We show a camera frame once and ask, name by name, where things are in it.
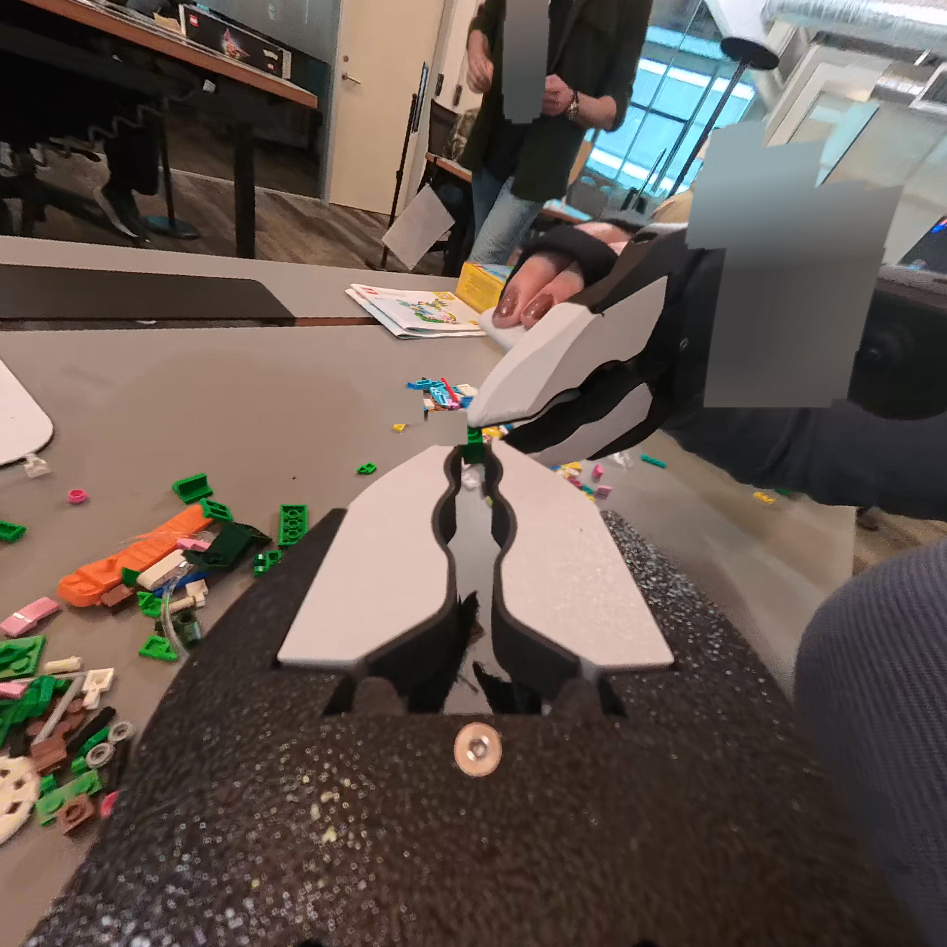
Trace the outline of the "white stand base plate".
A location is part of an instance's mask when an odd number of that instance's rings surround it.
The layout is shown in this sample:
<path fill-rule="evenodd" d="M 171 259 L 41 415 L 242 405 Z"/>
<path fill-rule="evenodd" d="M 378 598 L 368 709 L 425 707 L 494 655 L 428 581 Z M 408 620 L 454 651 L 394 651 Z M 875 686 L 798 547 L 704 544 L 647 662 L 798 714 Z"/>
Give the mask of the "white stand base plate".
<path fill-rule="evenodd" d="M 1 466 L 17 464 L 38 454 L 53 435 L 52 420 L 1 362 Z"/>

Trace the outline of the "person's right forearm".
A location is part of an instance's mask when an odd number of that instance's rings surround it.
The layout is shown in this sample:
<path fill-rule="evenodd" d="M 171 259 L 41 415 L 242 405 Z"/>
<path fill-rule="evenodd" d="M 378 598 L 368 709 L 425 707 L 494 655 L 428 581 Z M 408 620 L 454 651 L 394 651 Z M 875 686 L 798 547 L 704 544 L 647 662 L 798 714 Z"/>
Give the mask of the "person's right forearm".
<path fill-rule="evenodd" d="M 946 520 L 946 416 L 887 420 L 829 408 L 695 407 L 662 430 L 685 451 L 759 489 L 826 506 Z"/>

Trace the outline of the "brown-topped desk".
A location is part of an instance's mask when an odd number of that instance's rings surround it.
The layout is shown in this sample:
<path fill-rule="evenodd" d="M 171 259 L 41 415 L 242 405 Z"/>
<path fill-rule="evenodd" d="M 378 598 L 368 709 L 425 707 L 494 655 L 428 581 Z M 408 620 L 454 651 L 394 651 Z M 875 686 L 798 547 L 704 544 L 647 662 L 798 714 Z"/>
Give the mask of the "brown-topped desk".
<path fill-rule="evenodd" d="M 110 2 L 2 2 L 2 66 L 12 58 L 32 73 L 11 74 L 3 121 L 19 109 L 56 137 L 64 116 L 82 118 L 83 140 L 109 141 L 155 124 L 170 102 L 217 109 L 234 130 L 236 253 L 255 257 L 253 130 L 278 102 L 316 112 L 314 94 Z"/>

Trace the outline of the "closed lego instruction booklet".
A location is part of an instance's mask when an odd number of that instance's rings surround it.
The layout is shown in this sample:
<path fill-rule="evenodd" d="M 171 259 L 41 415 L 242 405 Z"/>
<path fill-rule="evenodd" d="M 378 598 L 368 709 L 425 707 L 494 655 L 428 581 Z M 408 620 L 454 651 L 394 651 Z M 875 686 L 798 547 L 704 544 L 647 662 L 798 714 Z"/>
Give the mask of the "closed lego instruction booklet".
<path fill-rule="evenodd" d="M 479 314 L 450 291 L 412 291 L 353 283 L 345 290 L 396 338 L 482 337 Z"/>

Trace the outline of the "pile of pastel lego pieces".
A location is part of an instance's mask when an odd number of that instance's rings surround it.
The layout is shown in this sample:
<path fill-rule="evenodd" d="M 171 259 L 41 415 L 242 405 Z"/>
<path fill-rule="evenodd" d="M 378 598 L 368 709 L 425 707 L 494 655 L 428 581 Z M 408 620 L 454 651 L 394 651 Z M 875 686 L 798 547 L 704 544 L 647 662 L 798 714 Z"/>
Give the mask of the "pile of pastel lego pieces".
<path fill-rule="evenodd" d="M 648 381 L 649 389 L 651 390 L 654 397 L 653 406 L 649 411 L 648 417 L 645 421 L 638 424 L 631 432 L 626 433 L 610 444 L 607 448 L 605 448 L 601 455 L 595 456 L 591 459 L 598 459 L 601 456 L 610 455 L 615 452 L 621 452 L 635 444 L 638 444 L 642 440 L 645 440 L 647 437 L 649 437 L 653 432 L 657 431 L 657 429 L 669 419 L 672 413 L 674 404 L 669 385 L 665 385 L 664 382 L 658 380 L 656 377 L 648 378 L 648 373 L 642 370 L 639 360 L 637 358 L 632 360 L 636 361 L 641 373 Z M 456 394 L 454 389 L 445 379 L 432 380 L 428 378 L 422 378 L 416 382 L 408 383 L 406 387 L 410 390 L 422 392 L 424 404 L 427 407 L 433 407 L 437 410 L 467 411 L 471 401 L 477 395 L 477 392 L 474 392 L 472 389 L 467 387 L 464 387 L 463 395 Z M 507 489 L 507 485 L 505 481 L 502 480 L 502 478 L 504 474 L 509 475 L 513 473 L 513 451 L 515 451 L 515 449 L 505 445 L 503 442 L 497 443 L 495 447 L 486 446 L 486 449 L 486 486 L 484 490 L 492 497 L 493 508 L 495 511 L 498 511 L 501 506 L 504 506 L 508 511 L 511 511 L 512 502 L 515 500 L 515 496 Z"/>

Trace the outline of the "black lego box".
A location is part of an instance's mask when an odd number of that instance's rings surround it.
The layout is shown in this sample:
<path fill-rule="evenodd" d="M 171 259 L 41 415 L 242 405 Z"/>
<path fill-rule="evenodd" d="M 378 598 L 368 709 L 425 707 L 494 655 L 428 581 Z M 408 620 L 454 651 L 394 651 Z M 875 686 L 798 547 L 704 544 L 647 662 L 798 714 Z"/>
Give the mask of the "black lego box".
<path fill-rule="evenodd" d="M 178 5 L 183 36 L 238 64 L 281 79 L 291 78 L 290 50 L 262 35 L 237 26 L 197 4 Z"/>

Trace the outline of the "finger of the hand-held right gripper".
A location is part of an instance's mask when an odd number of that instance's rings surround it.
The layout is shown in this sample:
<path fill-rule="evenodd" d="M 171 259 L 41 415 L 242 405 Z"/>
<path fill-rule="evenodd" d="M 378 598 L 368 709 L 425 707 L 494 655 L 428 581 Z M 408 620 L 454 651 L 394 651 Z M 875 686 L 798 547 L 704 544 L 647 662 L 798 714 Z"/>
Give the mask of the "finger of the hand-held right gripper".
<path fill-rule="evenodd" d="M 515 424 L 503 443 L 540 464 L 591 459 L 645 421 L 653 400 L 636 361 L 611 362 Z"/>
<path fill-rule="evenodd" d="M 602 313 L 577 302 L 554 307 L 519 335 L 480 385 L 468 410 L 470 427 L 534 420 L 594 372 L 636 357 L 664 306 L 668 278 L 659 278 Z"/>

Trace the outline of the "person's right hand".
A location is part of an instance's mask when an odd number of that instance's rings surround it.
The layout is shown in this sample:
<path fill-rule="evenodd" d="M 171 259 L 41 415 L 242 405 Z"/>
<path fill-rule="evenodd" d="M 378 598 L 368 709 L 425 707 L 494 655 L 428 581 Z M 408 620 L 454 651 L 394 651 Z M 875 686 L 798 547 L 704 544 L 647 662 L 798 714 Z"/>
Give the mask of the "person's right hand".
<path fill-rule="evenodd" d="M 492 314 L 496 328 L 534 327 L 556 305 L 583 290 L 578 264 L 564 254 L 531 255 L 511 277 Z"/>

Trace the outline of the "person's grey-blue sweater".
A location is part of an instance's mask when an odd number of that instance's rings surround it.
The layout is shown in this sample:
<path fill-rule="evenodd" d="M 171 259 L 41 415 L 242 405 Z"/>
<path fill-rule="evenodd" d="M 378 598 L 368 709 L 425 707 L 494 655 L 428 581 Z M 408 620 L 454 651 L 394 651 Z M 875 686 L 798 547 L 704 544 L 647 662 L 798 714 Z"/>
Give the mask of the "person's grey-blue sweater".
<path fill-rule="evenodd" d="M 874 864 L 946 944 L 946 545 L 854 576 L 802 634 L 795 703 Z"/>

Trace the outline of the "dark display screen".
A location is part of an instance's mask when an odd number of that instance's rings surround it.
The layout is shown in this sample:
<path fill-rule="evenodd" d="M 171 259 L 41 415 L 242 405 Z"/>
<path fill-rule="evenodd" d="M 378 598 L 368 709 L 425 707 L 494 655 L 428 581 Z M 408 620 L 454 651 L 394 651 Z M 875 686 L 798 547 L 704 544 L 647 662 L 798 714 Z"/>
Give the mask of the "dark display screen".
<path fill-rule="evenodd" d="M 912 270 L 946 274 L 946 216 L 939 219 L 898 262 Z"/>

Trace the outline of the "yellow lego box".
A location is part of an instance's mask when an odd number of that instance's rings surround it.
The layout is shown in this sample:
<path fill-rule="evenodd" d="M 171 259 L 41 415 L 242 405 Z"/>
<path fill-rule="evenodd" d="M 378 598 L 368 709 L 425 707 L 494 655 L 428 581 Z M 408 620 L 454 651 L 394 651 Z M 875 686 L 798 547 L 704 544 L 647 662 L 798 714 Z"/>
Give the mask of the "yellow lego box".
<path fill-rule="evenodd" d="M 457 278 L 454 295 L 478 314 L 494 308 L 512 273 L 512 267 L 466 261 Z"/>

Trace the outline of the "black desk mat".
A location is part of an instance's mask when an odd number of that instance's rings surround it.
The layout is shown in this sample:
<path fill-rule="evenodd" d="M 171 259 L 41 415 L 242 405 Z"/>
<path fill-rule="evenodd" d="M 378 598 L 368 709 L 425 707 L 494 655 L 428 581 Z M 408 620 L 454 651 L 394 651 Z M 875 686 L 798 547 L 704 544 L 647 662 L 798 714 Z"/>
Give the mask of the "black desk mat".
<path fill-rule="evenodd" d="M 245 278 L 149 274 L 3 264 L 1 316 L 11 321 L 258 321 L 294 316 Z"/>

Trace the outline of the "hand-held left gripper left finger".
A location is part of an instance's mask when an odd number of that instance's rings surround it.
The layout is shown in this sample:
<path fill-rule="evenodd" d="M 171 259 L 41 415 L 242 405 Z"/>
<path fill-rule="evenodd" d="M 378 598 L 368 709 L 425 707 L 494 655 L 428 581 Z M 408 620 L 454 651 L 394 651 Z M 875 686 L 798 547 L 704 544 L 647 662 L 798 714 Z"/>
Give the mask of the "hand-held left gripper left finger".
<path fill-rule="evenodd" d="M 278 669 L 390 684 L 409 712 L 450 712 L 481 639 L 451 543 L 463 449 L 422 450 L 343 510 L 276 656 Z"/>

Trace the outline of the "white door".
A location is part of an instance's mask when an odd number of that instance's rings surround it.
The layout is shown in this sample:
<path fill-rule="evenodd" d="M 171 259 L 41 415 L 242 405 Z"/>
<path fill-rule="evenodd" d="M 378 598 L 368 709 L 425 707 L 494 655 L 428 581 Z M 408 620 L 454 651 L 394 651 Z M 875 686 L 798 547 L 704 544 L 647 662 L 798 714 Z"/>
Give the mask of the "white door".
<path fill-rule="evenodd" d="M 441 1 L 344 1 L 332 89 L 330 204 L 387 213 L 410 102 L 432 64 Z"/>

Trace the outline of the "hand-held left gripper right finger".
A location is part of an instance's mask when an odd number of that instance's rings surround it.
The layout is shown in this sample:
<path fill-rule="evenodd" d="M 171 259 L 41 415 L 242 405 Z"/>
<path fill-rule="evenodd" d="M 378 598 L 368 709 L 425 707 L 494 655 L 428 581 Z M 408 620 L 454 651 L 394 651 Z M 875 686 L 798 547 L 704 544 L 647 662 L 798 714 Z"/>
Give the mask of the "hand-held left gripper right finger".
<path fill-rule="evenodd" d="M 669 670 L 671 648 L 594 503 L 503 441 L 486 450 L 481 485 L 481 598 L 489 598 L 491 666 L 481 688 L 495 712 L 540 712 L 570 682 L 618 698 L 607 680 Z"/>

